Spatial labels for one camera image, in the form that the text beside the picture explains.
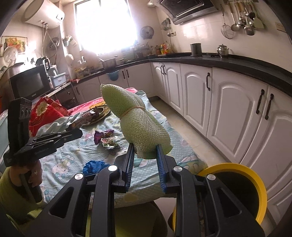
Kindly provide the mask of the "person's left hand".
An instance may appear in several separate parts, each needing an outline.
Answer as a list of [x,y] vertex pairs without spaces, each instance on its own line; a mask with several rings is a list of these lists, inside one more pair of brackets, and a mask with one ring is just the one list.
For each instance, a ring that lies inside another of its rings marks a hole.
[[13,185],[16,187],[22,186],[22,177],[27,178],[27,183],[32,184],[32,187],[42,183],[42,165],[39,160],[25,166],[14,165],[9,168],[9,177]]

